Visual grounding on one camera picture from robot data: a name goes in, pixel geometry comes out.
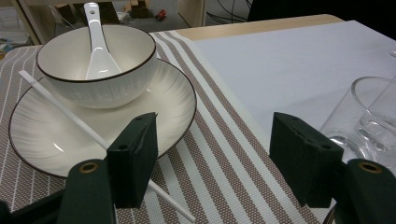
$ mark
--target bowl rim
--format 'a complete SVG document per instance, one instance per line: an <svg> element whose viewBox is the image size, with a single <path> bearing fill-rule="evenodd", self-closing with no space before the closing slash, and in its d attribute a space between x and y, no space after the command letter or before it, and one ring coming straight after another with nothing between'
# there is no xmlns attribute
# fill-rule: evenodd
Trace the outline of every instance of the bowl rim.
<svg viewBox="0 0 396 224"><path fill-rule="evenodd" d="M143 61L143 62L140 63L139 65L133 67L132 69L123 71L123 72L121 72L121 73L119 73L119 74L116 74L116 75L114 75L114 76L111 76L111 77L101 77L101 78L97 78L97 79L88 79L88 80L72 80L72 79L65 79L65 78L61 78L61 77L55 77L55 76L52 76L52 75L48 74L47 72L44 71L44 69L40 66L40 64L39 64L39 62L38 62L38 56L39 56L41 50L42 50L44 47L46 47L51 41L53 41L53 40L56 38L56 37L55 37L55 38L51 39L49 42L47 42L46 44L44 44L44 45L41 47L41 49L38 51L37 55L35 56L35 64L37 65L37 68L38 68L46 77L50 77L50 78L52 78L52 79L59 80L59 81L62 81L62 82L71 82L71 83L92 83L92 82L99 82L99 81L104 81L104 80L112 79L112 78L115 78L115 77L122 77L122 76L124 76L124 75L126 75L126 74L129 74L129 73L133 72L134 70L137 70L138 68L142 67L144 64L146 64L148 61L150 61L150 60L154 57L154 55L155 55L155 53L156 53L156 51L157 51L157 45L156 45L156 42L155 42L154 38L153 38L148 32L143 31L143 30L141 30L141 29L134 28L134 27L124 26L124 25L119 25L119 24L105 24L105 25L102 25L102 26L123 26L123 27L129 27L129 28L131 28L131 29L138 30L138 31L140 31L140 32L142 32L142 33L145 33L146 35L148 35L148 36L151 38L151 40L152 40L152 42L153 42L153 44L154 44L154 48L153 48L152 52L150 53L150 55L147 57L147 59L146 59L145 61ZM78 29L76 29L76 30L80 30L80 29L88 29L88 27L87 27L87 26L84 26L84 27L78 28Z"/></svg>

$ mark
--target white ceramic bowl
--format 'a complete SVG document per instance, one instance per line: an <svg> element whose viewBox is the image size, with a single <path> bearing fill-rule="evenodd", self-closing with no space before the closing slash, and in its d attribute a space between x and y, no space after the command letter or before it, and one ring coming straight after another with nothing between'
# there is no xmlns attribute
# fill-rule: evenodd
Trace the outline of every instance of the white ceramic bowl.
<svg viewBox="0 0 396 224"><path fill-rule="evenodd" d="M91 58L88 27L59 35L38 52L36 64L62 97L85 107L112 108L138 97L151 81L156 46L148 33L122 25L103 25L108 50L121 73L86 80Z"/></svg>

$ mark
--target clear drinking glass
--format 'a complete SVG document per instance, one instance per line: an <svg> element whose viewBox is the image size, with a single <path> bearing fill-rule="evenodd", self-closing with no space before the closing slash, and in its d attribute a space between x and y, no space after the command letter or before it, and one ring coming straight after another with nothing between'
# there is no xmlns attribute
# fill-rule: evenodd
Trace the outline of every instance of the clear drinking glass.
<svg viewBox="0 0 396 224"><path fill-rule="evenodd" d="M320 131L344 149L343 161L375 161L396 175L396 81L356 79Z"/></svg>

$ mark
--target plate rim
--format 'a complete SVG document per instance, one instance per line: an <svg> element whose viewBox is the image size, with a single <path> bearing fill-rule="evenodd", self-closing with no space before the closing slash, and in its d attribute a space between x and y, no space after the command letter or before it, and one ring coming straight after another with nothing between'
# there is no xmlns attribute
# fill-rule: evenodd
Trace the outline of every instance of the plate rim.
<svg viewBox="0 0 396 224"><path fill-rule="evenodd" d="M191 127L191 125L192 125L192 122L193 122L194 119L195 119L196 112L197 112L197 106L198 106L198 100L197 100L197 93L196 93L196 90L195 90L194 86L192 85L191 80L189 79L189 77L187 77L187 75L186 75L183 71L181 71L181 69L179 69L178 67L176 67L176 66L174 66L173 64L169 63L168 61L165 61L165 60L159 59L159 58L157 58L157 62L156 62L156 63L167 63L168 65L173 66L174 68L176 68L176 70L178 70L178 71L180 72L180 74L181 74L182 76L184 76L184 78L186 78L186 79L188 80L188 82L190 83L190 86L191 86L191 89L192 89L192 93L193 93L193 99L194 99L194 109L193 109L193 113L192 113L191 119L190 119L190 121L189 121L189 124L187 125L186 129L185 129L184 132L181 134L181 136L175 141L175 143L174 143L173 145L171 145L168 149L164 150L162 154L159 154L159 155L158 155L158 157L157 157L157 160L158 160L159 158L161 158L162 156L164 156L165 154L167 154L167 153L169 152L169 150L171 150L172 148L174 148L174 147L177 145L177 143L179 143L179 142L181 141L181 139L186 135L187 131L190 129L190 127ZM37 82L40 82L40 81L43 80L44 78L45 78L45 77L41 77L40 79L37 80ZM13 118L14 118L16 109L17 109L18 105L20 104L21 100L23 99L23 97L25 97L25 95L26 95L29 91L31 91L32 89L33 89L33 87L29 87L29 88L23 93L23 95L20 97L20 99L18 100L18 102L14 105L14 107L12 108L11 116L10 116L10 118L9 118L9 123L8 123L8 139L9 139L9 142L10 142L10 144L11 144L11 147L12 147L13 151L17 154L17 156L19 157L19 159L21 159L25 164L27 164L28 166L30 166L30 167L33 168L34 170L37 170L38 172L43 173L43 174L45 174L45 175L50 175L50 176L58 177L58 178L61 178L61 179L67 179L67 176L52 174L52 173L50 173L50 172L48 172L48 171L45 171L45 170L43 170L43 169L40 169L40 168L34 166L32 163L30 163L28 160L26 160L26 159L21 155L21 153L17 150L17 148L16 148L16 146L15 146L15 144L14 144L14 141L12 140L12 137L11 137L11 124L12 124L12 120L13 120Z"/></svg>

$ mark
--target placemat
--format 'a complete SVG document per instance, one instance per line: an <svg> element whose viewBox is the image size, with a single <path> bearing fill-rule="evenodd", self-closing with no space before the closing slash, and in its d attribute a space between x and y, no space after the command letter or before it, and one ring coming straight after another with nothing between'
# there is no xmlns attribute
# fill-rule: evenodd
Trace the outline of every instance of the placemat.
<svg viewBox="0 0 396 224"><path fill-rule="evenodd" d="M196 217L196 223L319 223L327 209L301 207L268 157L269 139L192 41L175 31L151 34L158 57L180 68L197 93L194 122L158 159L152 180ZM36 79L40 46L14 49L0 61L0 200L11 211L64 188L14 152L8 137L13 108ZM140 209L118 209L119 223L189 223L148 189Z"/></svg>

